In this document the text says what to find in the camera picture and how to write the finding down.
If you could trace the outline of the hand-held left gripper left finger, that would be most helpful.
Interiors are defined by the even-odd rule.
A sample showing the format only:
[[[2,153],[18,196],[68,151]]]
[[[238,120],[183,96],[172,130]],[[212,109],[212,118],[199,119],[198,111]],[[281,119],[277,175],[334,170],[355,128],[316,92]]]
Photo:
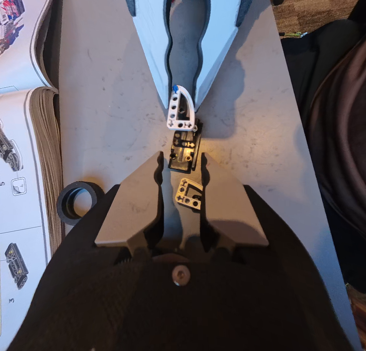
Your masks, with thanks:
[[[164,233],[162,171],[164,155],[156,152],[120,184],[101,229],[98,247],[152,249]]]

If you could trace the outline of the plain white curved brick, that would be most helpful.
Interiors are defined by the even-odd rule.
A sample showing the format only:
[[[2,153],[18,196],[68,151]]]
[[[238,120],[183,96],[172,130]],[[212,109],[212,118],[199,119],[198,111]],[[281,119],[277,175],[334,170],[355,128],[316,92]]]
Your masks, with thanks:
[[[175,195],[175,201],[184,207],[199,211],[201,208],[202,193],[203,186],[201,184],[191,179],[182,178]]]

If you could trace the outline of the white curved brick with pin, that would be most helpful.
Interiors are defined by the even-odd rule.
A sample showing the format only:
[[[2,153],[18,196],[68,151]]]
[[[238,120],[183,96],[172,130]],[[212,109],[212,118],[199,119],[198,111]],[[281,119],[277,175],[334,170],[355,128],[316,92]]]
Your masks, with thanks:
[[[184,98],[186,110],[180,111],[180,102]],[[169,100],[167,128],[176,131],[193,131],[195,129],[195,108],[190,93],[180,85],[173,85]]]

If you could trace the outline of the black panel brick with pins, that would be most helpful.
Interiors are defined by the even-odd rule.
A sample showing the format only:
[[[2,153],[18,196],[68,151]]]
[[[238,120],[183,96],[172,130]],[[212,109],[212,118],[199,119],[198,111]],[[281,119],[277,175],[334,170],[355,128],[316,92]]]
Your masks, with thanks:
[[[196,168],[203,123],[195,120],[192,131],[175,131],[173,135],[168,168],[189,174]]]

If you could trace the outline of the grey desk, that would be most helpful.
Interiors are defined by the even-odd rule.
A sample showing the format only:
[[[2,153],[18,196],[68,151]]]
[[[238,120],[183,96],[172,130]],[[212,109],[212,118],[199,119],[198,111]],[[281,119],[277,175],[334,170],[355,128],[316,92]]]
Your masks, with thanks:
[[[199,215],[173,202],[173,132],[125,0],[63,0],[59,62],[64,184],[108,191],[157,151],[165,157],[164,235],[184,247]],[[318,268],[338,320],[362,350],[270,0],[253,0],[202,103],[200,152],[249,185],[288,224]]]

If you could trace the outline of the open instruction booklet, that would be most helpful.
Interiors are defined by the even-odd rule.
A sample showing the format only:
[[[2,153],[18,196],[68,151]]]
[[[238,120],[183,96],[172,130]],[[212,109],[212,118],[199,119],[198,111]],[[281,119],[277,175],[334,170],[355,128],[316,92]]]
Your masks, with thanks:
[[[58,94],[43,62],[53,0],[0,0],[1,350],[62,241]]]

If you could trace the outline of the black toy tyre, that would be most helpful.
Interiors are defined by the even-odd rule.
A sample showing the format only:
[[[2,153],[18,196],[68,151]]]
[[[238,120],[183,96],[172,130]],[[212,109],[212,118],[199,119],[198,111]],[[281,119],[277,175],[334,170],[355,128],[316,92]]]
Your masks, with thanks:
[[[67,185],[57,199],[57,213],[63,223],[75,226],[82,219],[83,216],[78,215],[74,207],[76,196],[82,190],[89,193],[92,200],[91,208],[105,195],[103,189],[98,184],[92,182],[75,181]]]

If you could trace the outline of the person's clothed body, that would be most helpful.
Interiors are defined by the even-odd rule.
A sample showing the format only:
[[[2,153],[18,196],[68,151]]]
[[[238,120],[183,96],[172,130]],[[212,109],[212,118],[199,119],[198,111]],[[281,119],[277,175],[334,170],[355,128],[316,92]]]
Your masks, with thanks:
[[[365,294],[365,0],[281,44],[344,281]]]

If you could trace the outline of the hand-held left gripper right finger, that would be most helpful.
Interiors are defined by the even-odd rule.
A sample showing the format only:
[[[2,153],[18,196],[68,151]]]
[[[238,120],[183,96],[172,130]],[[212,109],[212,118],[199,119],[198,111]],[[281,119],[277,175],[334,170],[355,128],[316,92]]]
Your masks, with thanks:
[[[207,152],[201,154],[201,178],[200,239],[204,251],[268,247],[244,185]]]

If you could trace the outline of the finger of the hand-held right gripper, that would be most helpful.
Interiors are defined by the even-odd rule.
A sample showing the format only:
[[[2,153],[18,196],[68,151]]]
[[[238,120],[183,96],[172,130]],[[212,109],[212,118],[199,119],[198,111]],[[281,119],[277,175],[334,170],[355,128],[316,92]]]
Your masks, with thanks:
[[[204,0],[205,17],[197,44],[194,108],[198,111],[236,37],[241,0]]]
[[[157,92],[166,109],[172,88],[169,66],[172,48],[169,29],[171,2],[172,0],[134,0],[133,18]]]

